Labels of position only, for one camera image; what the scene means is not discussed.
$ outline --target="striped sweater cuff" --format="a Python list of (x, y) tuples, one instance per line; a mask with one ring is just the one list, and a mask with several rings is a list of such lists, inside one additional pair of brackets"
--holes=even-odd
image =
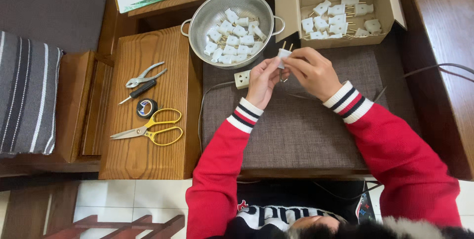
[(345, 123), (351, 124), (365, 115), (374, 103), (359, 93), (346, 81), (341, 89), (337, 91), (323, 105), (339, 114)]
[(242, 132), (250, 133), (263, 113), (263, 110), (258, 109), (245, 98), (241, 98), (239, 105), (234, 113), (227, 118), (227, 121)]

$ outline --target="person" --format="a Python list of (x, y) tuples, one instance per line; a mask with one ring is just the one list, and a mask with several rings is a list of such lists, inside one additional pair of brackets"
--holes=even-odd
[[(247, 97), (217, 129), (194, 169), (193, 185), (186, 191), (187, 238), (474, 238), (461, 228), (458, 181), (405, 121), (362, 96), (349, 81), (340, 83), (331, 62), (312, 48), (296, 49), (283, 61), (284, 77), (292, 73), (342, 117), (372, 175), (384, 184), (383, 224), (347, 221), (349, 214), (338, 214), (344, 212), (338, 209), (340, 202), (322, 201), (315, 208), (311, 202), (301, 206), (276, 201), (271, 185), (264, 187), (271, 194), (254, 190), (254, 195), (264, 195), (258, 206), (251, 205), (252, 198), (237, 201), (244, 148), (279, 81), (276, 57), (252, 69)], [(279, 197), (290, 197), (293, 189), (311, 190), (288, 188)], [(312, 192), (301, 191), (302, 198), (292, 201), (315, 200)], [(271, 203), (268, 207), (262, 204), (265, 200)]]

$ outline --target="power strip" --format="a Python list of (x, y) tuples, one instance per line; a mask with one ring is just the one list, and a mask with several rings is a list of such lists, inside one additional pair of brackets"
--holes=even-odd
[(248, 81), (250, 80), (250, 71), (234, 73), (237, 89), (248, 88)]

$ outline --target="pliers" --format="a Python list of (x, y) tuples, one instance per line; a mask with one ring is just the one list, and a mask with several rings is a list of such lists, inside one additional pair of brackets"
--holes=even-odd
[(160, 75), (162, 75), (163, 73), (165, 73), (168, 69), (164, 69), (162, 70), (160, 73), (158, 73), (157, 75), (153, 76), (153, 77), (148, 77), (148, 78), (145, 78), (145, 75), (154, 67), (157, 67), (157, 66), (160, 66), (164, 63), (163, 62), (160, 62), (160, 63), (157, 63), (157, 64), (153, 64), (151, 65), (150, 67), (148, 67), (148, 69), (146, 69), (144, 72), (142, 72), (142, 74), (140, 74), (137, 78), (131, 78), (127, 84), (125, 85), (125, 87), (127, 88), (134, 88), (136, 87), (137, 85), (143, 83), (143, 82), (146, 82), (146, 81), (149, 81), (149, 80), (152, 80), (152, 79), (156, 79), (158, 77), (160, 77)]

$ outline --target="hand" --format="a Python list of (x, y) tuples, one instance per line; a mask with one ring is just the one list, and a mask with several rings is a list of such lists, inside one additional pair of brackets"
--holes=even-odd
[[(245, 98), (257, 108), (264, 110), (272, 97), (273, 87), (280, 81), (279, 57), (266, 59), (255, 66), (250, 72), (248, 93)], [(282, 77), (288, 78), (290, 70), (285, 68)]]
[(283, 62), (306, 91), (323, 102), (342, 87), (331, 61), (310, 47), (294, 50)]

